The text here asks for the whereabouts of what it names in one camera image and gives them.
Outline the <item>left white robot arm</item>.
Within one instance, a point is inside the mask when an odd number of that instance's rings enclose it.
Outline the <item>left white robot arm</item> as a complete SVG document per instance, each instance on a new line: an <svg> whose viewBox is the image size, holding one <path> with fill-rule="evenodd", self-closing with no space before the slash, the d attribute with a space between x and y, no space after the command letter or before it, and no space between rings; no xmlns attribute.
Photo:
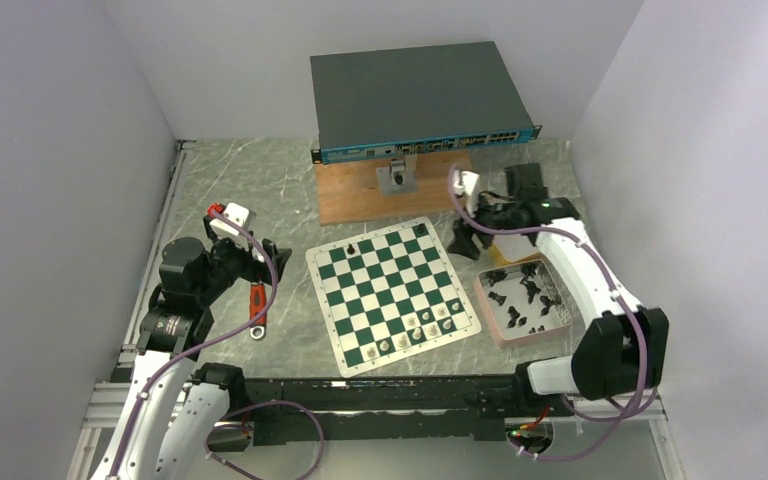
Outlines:
<svg viewBox="0 0 768 480"><path fill-rule="evenodd" d="M235 203L213 204L203 219L210 248L192 237L162 251L160 281L137 340L128 395L95 479L180 479L221 419L249 401L239 367L199 364L202 350L247 329L260 340L292 252L249 227L255 215ZM211 305L242 279L251 286L249 318L210 339Z"/></svg>

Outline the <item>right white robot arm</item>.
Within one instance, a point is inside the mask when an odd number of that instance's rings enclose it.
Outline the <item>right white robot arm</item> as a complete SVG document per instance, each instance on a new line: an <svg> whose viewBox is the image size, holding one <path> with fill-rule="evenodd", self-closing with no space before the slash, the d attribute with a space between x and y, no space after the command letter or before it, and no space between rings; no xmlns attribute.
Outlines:
<svg viewBox="0 0 768 480"><path fill-rule="evenodd" d="M447 174L459 215L450 252L476 260L497 237L527 238L553 267L584 322L572 354L517 367L513 406L534 415L550 397L601 400L656 389L666 354L667 315L644 306L622 285L589 239L576 207L549 195L539 169L536 164L506 168L505 195L482 190L475 172L453 167Z"/></svg>

